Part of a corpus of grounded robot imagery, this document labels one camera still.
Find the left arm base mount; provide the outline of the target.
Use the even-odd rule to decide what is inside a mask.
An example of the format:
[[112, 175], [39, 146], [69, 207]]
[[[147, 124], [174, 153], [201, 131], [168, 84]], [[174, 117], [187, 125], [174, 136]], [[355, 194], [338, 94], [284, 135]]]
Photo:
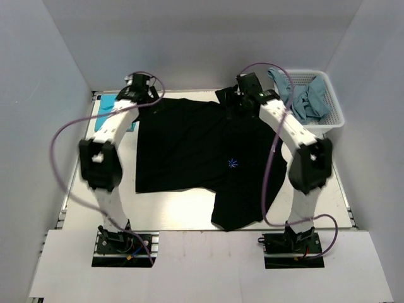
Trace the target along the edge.
[[93, 268], [151, 268], [153, 266], [144, 245], [154, 263], [158, 252], [158, 233], [139, 234], [142, 241], [133, 235], [119, 234], [119, 236], [120, 239], [113, 239], [106, 233], [98, 232], [92, 257]]

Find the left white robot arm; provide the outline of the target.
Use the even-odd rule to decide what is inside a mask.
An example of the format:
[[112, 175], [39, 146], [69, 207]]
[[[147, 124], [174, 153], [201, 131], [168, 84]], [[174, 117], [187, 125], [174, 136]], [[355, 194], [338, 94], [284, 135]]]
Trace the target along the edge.
[[104, 223], [98, 230], [120, 252], [130, 250], [134, 238], [126, 232], [131, 227], [119, 195], [123, 169], [117, 149], [127, 129], [139, 118], [139, 106], [152, 104], [158, 99], [154, 86], [123, 88], [110, 112], [102, 115], [105, 121], [98, 131], [78, 144], [81, 178], [92, 190], [104, 217]]

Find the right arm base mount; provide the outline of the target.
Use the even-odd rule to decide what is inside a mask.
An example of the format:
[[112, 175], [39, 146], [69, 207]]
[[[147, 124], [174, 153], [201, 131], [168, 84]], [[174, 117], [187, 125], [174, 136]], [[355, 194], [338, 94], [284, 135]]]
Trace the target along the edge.
[[323, 251], [318, 233], [297, 246], [293, 246], [285, 234], [267, 233], [258, 237], [258, 244], [263, 247], [267, 270], [324, 268], [323, 257], [314, 258]]

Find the black t-shirt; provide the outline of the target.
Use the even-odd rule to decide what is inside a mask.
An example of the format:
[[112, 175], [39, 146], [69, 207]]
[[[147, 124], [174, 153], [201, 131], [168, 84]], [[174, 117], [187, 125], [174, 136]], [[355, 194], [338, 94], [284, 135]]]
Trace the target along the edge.
[[[261, 186], [275, 132], [258, 118], [227, 119], [216, 102], [163, 99], [164, 110], [141, 110], [135, 189], [138, 193], [202, 187], [215, 193], [211, 222], [226, 231], [263, 220]], [[287, 173], [278, 141], [266, 212]]]

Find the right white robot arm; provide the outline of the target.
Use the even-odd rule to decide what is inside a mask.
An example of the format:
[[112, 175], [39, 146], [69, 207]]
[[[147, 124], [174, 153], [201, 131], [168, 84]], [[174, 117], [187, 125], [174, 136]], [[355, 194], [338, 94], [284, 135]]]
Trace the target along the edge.
[[263, 219], [266, 219], [266, 193], [278, 141], [282, 140], [292, 154], [288, 179], [294, 195], [290, 215], [283, 226], [286, 246], [291, 251], [301, 251], [314, 236], [318, 197], [332, 174], [332, 142], [308, 131], [284, 103], [275, 98], [273, 90], [252, 95], [226, 93], [223, 104], [229, 117], [258, 117], [275, 131], [261, 186]]

